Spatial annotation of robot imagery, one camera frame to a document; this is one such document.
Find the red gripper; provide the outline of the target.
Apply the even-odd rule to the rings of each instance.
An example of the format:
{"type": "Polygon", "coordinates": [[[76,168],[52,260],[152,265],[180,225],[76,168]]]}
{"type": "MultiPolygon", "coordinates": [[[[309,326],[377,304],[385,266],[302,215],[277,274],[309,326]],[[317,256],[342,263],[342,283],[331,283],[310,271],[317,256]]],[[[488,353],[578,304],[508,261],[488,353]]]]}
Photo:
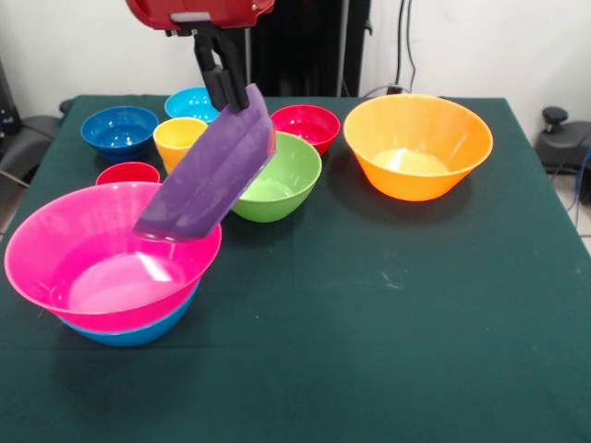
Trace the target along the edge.
{"type": "Polygon", "coordinates": [[[251,28],[272,12],[274,0],[126,0],[132,14],[155,30],[181,30],[187,23],[211,22],[195,34],[194,54],[212,105],[239,113],[249,106],[237,50],[222,29],[251,28]]]}

